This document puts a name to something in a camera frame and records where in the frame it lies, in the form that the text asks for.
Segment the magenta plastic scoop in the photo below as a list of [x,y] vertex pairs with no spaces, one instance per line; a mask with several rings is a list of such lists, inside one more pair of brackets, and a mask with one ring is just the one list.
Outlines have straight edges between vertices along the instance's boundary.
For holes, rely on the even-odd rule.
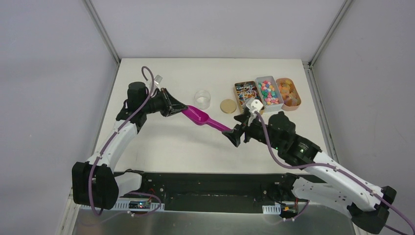
[[216,120],[213,120],[206,112],[194,106],[188,105],[187,109],[182,110],[181,113],[184,114],[188,119],[190,119],[196,125],[199,125],[199,126],[207,125],[220,132],[231,130],[227,126],[217,122]]

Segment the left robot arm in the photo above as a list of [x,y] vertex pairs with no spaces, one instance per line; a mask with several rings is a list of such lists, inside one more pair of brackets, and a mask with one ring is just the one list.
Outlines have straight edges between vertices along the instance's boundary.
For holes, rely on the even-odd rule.
[[79,205],[110,210],[118,198],[132,192],[137,198],[149,193],[149,185],[139,173],[115,175],[115,166],[129,143],[138,135],[147,115],[159,112],[169,117],[188,106],[175,99],[166,88],[157,89],[154,96],[143,82],[129,84],[127,99],[116,116],[113,132],[85,162],[72,167],[73,200]]

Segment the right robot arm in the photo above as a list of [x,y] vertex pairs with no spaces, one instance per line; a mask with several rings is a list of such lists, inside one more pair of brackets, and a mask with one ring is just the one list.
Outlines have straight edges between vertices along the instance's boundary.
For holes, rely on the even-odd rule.
[[341,166],[318,145],[296,134],[296,125],[283,111],[270,116],[268,124],[261,116],[252,121],[250,117],[250,113],[235,116],[239,124],[223,132],[234,146],[240,145],[241,137],[244,142],[254,139],[264,143],[280,166],[304,170],[330,185],[318,186],[293,175],[278,186],[281,199],[289,201],[296,197],[317,202],[344,214],[360,229],[380,234],[396,196],[393,188],[376,186]]

